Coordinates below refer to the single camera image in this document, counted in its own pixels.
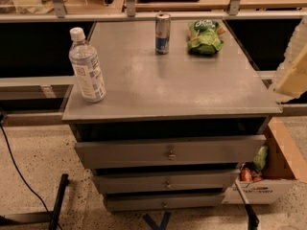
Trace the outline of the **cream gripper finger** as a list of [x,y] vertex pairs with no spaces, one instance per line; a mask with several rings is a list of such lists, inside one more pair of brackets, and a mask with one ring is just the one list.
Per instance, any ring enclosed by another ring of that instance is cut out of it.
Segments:
[[275,91],[293,98],[307,91],[306,51],[301,51],[292,62],[284,62],[277,68]]

